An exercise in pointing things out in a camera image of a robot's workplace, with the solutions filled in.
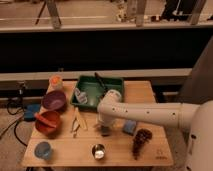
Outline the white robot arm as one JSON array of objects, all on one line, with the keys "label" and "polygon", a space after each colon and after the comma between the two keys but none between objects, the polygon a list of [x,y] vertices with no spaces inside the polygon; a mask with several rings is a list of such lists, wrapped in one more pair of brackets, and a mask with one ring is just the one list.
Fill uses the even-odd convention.
[{"label": "white robot arm", "polygon": [[178,127],[189,132],[184,171],[213,171],[213,100],[190,103],[124,103],[109,90],[97,105],[98,122],[111,126],[116,118]]}]

